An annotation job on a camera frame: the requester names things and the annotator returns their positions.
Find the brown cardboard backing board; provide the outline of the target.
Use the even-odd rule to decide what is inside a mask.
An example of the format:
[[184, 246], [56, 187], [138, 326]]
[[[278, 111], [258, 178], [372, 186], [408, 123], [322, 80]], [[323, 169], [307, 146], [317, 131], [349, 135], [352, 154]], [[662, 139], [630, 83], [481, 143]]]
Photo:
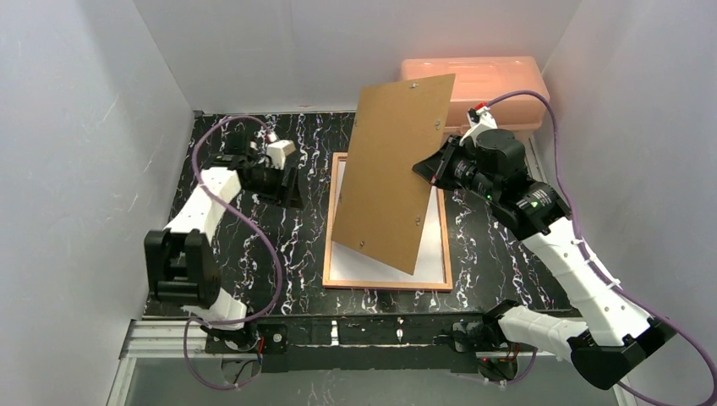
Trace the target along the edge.
[[431, 187], [413, 165], [443, 144], [455, 74], [364, 87], [331, 239], [414, 273]]

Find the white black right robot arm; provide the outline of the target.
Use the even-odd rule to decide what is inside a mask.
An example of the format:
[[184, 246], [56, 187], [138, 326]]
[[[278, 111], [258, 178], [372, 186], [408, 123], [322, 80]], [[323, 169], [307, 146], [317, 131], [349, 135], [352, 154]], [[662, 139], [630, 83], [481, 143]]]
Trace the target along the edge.
[[507, 300], [483, 317], [489, 337], [550, 352], [594, 387], [608, 389], [668, 343], [675, 330], [594, 272], [595, 259], [577, 241], [566, 202], [529, 175], [525, 156], [512, 132], [491, 129], [475, 139], [450, 136], [413, 170], [438, 189], [462, 189], [484, 199], [498, 223], [549, 269], [582, 317], [569, 321]]

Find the pink wooden picture frame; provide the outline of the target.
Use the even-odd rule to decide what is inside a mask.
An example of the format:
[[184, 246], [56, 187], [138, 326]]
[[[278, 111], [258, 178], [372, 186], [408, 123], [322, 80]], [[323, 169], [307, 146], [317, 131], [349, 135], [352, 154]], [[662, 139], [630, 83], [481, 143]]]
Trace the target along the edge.
[[322, 285], [325, 288], [450, 291], [453, 287], [444, 192], [433, 189], [419, 255], [410, 275], [331, 240], [335, 209], [348, 154], [332, 156]]

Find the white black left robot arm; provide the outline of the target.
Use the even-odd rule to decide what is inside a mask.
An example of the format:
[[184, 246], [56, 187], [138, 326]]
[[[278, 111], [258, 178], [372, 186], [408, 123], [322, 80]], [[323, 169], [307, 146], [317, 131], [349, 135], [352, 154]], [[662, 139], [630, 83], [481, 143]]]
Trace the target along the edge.
[[274, 206], [300, 208], [298, 169], [282, 158], [216, 154], [178, 214], [144, 240], [150, 296], [199, 317], [217, 330], [237, 331], [249, 320], [246, 304], [222, 287], [211, 243], [228, 204], [245, 190]]

